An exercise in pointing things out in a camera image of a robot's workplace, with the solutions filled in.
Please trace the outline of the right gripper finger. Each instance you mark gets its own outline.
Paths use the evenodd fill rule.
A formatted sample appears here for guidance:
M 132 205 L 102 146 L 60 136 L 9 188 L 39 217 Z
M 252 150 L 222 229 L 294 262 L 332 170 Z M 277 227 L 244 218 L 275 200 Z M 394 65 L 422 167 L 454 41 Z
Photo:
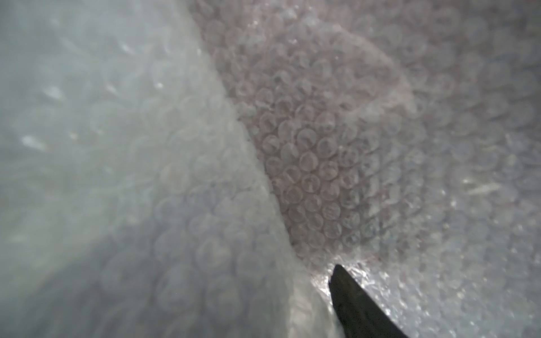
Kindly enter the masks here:
M 335 265 L 328 286 L 346 337 L 407 338 L 343 266 Z

